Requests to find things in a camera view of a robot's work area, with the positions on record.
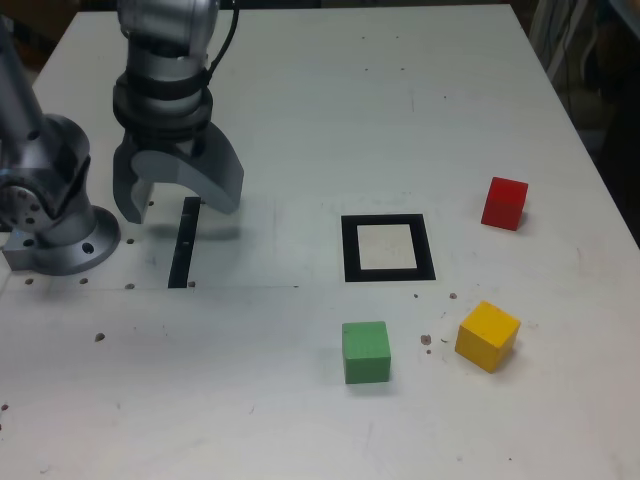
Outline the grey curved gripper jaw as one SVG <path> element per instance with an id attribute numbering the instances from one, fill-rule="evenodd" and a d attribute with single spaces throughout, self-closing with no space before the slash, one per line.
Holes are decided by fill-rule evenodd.
<path id="1" fill-rule="evenodd" d="M 153 191 L 153 184 L 133 170 L 133 158 L 138 152 L 133 136 L 125 133 L 113 157 L 114 200 L 123 217 L 134 224 L 144 222 Z"/>
<path id="2" fill-rule="evenodd" d="M 136 175 L 151 183 L 181 185 L 197 194 L 206 205 L 233 214 L 241 199 L 244 170 L 230 141 L 213 123 L 200 138 L 197 154 L 146 150 L 132 159 Z"/>

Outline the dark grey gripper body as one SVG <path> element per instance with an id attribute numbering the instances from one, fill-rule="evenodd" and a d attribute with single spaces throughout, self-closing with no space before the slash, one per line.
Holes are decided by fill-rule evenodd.
<path id="1" fill-rule="evenodd" d="M 153 130 L 135 126 L 125 127 L 125 136 L 132 145 L 133 157 L 159 153 L 177 158 L 198 158 L 207 146 L 206 133 L 209 124 L 186 130 Z"/>

